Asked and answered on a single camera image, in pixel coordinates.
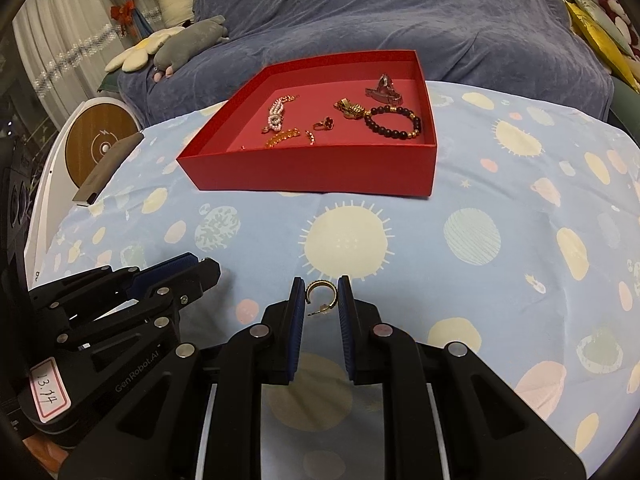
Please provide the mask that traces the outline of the gold hoop earring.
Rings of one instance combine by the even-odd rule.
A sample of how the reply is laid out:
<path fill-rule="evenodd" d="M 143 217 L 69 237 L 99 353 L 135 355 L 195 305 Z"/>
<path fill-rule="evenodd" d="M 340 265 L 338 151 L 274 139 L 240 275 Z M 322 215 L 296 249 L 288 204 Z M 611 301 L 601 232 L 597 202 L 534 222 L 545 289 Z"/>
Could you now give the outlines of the gold hoop earring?
<path fill-rule="evenodd" d="M 312 281 L 305 290 L 308 316 L 325 315 L 337 306 L 337 287 L 328 280 Z"/>

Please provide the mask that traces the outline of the gold cuff bangle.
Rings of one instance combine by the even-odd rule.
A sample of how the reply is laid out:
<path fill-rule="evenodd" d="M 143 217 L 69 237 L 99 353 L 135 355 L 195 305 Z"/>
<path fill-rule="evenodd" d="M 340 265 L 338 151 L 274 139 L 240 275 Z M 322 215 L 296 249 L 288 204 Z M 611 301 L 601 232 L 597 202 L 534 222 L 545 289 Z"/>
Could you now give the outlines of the gold cuff bangle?
<path fill-rule="evenodd" d="M 266 143 L 265 148 L 275 148 L 277 145 L 298 138 L 305 138 L 309 145 L 316 143 L 316 137 L 310 130 L 300 131 L 299 128 L 291 128 L 274 134 Z"/>

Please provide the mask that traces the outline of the gold ring cluster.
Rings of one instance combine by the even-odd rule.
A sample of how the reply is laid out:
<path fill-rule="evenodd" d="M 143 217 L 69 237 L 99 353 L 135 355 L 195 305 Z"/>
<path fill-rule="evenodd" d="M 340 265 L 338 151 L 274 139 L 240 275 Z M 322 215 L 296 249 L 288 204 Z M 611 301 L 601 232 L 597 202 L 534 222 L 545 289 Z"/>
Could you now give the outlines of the gold ring cluster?
<path fill-rule="evenodd" d="M 334 128 L 334 120 L 330 116 L 326 116 L 320 122 L 315 122 L 312 125 L 314 131 L 329 131 Z"/>

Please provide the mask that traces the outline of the brown leather pouch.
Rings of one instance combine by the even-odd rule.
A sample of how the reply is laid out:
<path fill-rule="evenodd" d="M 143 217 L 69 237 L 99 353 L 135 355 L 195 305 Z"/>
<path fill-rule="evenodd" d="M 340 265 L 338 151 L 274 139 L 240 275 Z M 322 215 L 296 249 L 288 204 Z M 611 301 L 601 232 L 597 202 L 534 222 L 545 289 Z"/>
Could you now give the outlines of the brown leather pouch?
<path fill-rule="evenodd" d="M 141 132 L 136 132 L 131 136 L 126 136 L 126 138 L 117 141 L 109 148 L 93 170 L 91 170 L 88 177 L 85 178 L 85 181 L 82 182 L 72 202 L 83 207 L 93 205 L 98 200 L 107 183 L 111 181 L 111 178 L 118 168 L 122 166 L 122 163 L 143 139 L 144 135 Z"/>

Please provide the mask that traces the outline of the planet print blue cloth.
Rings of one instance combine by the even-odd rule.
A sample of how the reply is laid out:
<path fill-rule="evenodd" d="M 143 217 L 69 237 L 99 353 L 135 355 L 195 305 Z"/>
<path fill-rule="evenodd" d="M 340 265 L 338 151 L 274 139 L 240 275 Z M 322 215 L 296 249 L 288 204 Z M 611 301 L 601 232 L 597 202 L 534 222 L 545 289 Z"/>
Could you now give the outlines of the planet print blue cloth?
<path fill-rule="evenodd" d="M 348 276 L 418 341 L 460 340 L 595 472 L 639 408 L 639 150 L 578 110 L 428 87 L 438 140 L 426 200 L 202 192 L 178 154 L 206 107 L 147 128 L 90 207 L 61 222 L 37 282 L 192 252 L 218 285 L 181 313 L 222 344 L 293 278 Z"/>

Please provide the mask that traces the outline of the cream flower plush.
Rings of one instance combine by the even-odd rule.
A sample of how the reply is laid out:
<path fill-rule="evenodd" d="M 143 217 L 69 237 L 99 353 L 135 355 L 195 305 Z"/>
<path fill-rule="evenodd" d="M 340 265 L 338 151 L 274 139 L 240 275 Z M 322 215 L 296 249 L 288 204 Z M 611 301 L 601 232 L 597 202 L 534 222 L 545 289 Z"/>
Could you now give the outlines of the cream flower plush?
<path fill-rule="evenodd" d="M 149 37 L 142 39 L 133 47 L 112 58 L 105 65 L 104 72 L 111 74 L 116 70 L 122 70 L 124 73 L 133 73 L 137 70 L 142 70 L 148 64 L 149 58 L 160 50 L 160 47 L 170 37 L 180 34 L 182 31 L 183 27 L 179 25 L 153 32 Z"/>

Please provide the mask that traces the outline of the grey plush toy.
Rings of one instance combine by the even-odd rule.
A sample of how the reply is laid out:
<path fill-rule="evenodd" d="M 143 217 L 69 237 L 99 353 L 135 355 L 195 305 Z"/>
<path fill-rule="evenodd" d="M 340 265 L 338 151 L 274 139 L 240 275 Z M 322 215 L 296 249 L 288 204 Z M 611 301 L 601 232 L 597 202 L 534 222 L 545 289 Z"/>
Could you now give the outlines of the grey plush toy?
<path fill-rule="evenodd" d="M 153 80 L 160 82 L 171 77 L 195 55 L 228 40 L 226 19 L 222 15 L 189 25 L 168 38 L 154 54 Z"/>

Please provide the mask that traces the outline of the white sheer curtain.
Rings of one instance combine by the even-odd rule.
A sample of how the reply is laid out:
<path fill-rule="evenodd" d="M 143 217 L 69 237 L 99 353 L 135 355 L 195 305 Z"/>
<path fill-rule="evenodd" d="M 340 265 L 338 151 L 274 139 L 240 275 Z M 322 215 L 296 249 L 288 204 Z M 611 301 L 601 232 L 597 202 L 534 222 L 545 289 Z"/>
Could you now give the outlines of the white sheer curtain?
<path fill-rule="evenodd" d="M 98 95 L 105 66 L 131 46 L 110 0 L 25 0 L 12 21 L 26 74 L 49 118 L 62 127 Z"/>

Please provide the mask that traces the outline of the red bow ribbon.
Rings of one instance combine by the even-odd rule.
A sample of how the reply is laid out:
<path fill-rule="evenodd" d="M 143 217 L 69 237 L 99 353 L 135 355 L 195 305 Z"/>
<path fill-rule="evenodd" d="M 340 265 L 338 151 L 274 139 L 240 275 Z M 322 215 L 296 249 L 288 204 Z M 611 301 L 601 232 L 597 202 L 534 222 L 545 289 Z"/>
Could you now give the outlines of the red bow ribbon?
<path fill-rule="evenodd" d="M 136 10 L 134 0 L 125 0 L 120 6 L 111 6 L 110 14 L 111 19 L 118 24 L 122 36 L 130 36 L 137 39 L 138 32 L 134 24 L 134 10 Z"/>

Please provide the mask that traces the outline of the red cardboard tray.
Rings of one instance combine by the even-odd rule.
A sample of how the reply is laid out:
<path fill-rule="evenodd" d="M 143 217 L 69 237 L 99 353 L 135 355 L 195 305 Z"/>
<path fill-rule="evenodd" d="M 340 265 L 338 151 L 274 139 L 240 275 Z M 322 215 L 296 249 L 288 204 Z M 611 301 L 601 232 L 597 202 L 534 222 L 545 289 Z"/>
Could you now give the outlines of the red cardboard tray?
<path fill-rule="evenodd" d="M 177 160 L 201 191 L 427 197 L 436 154 L 418 55 L 376 50 L 264 68 Z"/>

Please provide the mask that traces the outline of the blue velvet bed cover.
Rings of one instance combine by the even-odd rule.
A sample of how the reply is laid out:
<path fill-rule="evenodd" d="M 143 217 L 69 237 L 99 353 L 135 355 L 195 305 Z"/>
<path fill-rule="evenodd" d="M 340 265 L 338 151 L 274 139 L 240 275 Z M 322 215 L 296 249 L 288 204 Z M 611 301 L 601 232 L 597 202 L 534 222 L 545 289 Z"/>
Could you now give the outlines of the blue velvet bed cover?
<path fill-rule="evenodd" d="M 120 95 L 145 126 L 229 99 L 268 65 L 336 52 L 413 50 L 429 80 L 598 119 L 614 96 L 561 0 L 194 0 L 193 11 L 223 16 L 229 39 L 162 81 L 152 67 L 119 75 Z"/>

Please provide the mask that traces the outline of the gold cushion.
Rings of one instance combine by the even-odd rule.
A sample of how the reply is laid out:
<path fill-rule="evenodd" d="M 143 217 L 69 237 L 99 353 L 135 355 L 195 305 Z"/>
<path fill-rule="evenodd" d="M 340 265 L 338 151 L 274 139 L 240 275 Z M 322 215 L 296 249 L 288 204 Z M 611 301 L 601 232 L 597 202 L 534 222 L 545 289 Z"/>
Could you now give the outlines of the gold cushion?
<path fill-rule="evenodd" d="M 630 88 L 639 92 L 639 83 L 630 69 L 626 58 L 614 40 L 608 33 L 583 10 L 580 10 L 575 3 L 565 1 L 565 6 L 572 23 L 577 27 L 582 36 L 588 42 L 592 50 L 599 58 L 614 72 L 623 79 Z"/>

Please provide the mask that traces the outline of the round wooden wireless charger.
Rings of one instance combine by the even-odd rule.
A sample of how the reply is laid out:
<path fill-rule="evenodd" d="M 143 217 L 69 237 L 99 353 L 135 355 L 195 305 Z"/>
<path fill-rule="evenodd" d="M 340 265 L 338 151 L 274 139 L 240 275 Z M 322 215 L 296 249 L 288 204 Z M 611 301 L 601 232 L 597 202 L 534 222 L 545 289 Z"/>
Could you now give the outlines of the round wooden wireless charger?
<path fill-rule="evenodd" d="M 138 131 L 137 119 L 120 101 L 92 100 L 82 104 L 70 122 L 64 151 L 74 185 L 80 188 L 115 143 Z"/>

